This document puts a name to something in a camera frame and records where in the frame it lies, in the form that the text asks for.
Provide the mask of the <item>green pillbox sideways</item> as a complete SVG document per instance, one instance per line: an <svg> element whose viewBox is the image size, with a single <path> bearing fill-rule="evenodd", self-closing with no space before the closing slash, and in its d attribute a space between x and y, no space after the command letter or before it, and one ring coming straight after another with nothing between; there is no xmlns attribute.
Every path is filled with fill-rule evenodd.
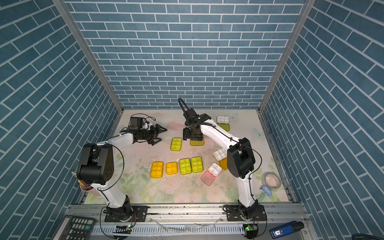
<svg viewBox="0 0 384 240"><path fill-rule="evenodd" d="M179 152L182 148L182 138L172 138L170 149L173 152Z"/></svg>

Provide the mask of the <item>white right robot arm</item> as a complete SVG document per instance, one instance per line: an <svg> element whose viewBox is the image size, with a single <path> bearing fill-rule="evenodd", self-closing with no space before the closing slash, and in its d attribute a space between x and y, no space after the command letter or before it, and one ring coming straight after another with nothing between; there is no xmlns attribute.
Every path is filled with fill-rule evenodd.
<svg viewBox="0 0 384 240"><path fill-rule="evenodd" d="M254 149L247 138L237 138L223 130L214 121L185 123L183 139L200 140L209 137L227 151L227 167L236 178L239 190L239 212L245 220L255 217L259 202L254 194L252 174L256 171Z"/></svg>

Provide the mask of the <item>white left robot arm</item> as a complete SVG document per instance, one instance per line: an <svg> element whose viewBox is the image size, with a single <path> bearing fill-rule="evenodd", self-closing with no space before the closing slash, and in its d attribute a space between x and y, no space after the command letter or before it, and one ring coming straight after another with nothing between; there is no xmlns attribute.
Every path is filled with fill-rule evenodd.
<svg viewBox="0 0 384 240"><path fill-rule="evenodd" d="M166 131L159 124L153 126L149 123L141 128L128 127L104 142L83 146L76 175L78 180L97 190L107 201L105 221L128 222L134 218L130 199L117 186L120 179L114 178L114 150L121 153L122 148L141 142L153 146L162 140L158 135Z"/></svg>

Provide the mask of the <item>small orange pillbox front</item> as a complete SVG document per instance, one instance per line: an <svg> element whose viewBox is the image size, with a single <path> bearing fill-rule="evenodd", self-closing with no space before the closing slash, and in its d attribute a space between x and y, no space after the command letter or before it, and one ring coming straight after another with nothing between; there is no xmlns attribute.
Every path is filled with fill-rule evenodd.
<svg viewBox="0 0 384 240"><path fill-rule="evenodd" d="M175 175L178 173L178 163L170 162L166 164L166 174L167 175Z"/></svg>

